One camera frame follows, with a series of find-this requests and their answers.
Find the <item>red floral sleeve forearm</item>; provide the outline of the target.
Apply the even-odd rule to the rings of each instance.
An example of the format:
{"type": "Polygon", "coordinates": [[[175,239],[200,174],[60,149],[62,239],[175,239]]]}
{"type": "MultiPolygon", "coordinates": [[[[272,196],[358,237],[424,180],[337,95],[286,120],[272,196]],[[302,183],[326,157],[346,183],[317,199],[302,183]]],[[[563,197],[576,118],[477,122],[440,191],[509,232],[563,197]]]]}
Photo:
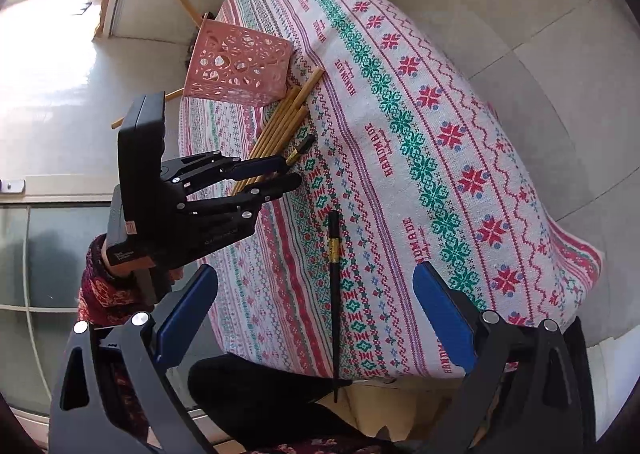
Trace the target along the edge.
{"type": "Polygon", "coordinates": [[[96,326],[124,324],[138,312],[151,312],[134,274],[114,277],[102,257],[106,235],[98,235],[89,245],[78,292],[77,318],[96,326]]]}

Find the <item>left hand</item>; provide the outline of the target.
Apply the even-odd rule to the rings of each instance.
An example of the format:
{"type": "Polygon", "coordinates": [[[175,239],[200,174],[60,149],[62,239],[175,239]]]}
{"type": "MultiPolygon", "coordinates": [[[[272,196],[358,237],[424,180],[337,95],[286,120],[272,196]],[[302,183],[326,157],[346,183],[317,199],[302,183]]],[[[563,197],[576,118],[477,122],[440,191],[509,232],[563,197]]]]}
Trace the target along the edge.
{"type": "MultiPolygon", "coordinates": [[[[153,259],[149,256],[130,260],[130,261],[127,261],[126,263],[117,263],[117,265],[112,265],[108,260],[106,251],[107,251],[107,243],[104,242],[101,248],[101,257],[106,270],[110,272],[113,275],[113,277],[127,278],[132,272],[148,270],[155,267],[155,263],[153,259]]],[[[167,274],[169,283],[175,284],[177,281],[181,280],[183,278],[183,272],[184,272],[183,267],[180,267],[174,270],[168,270],[166,274],[167,274]]]]}

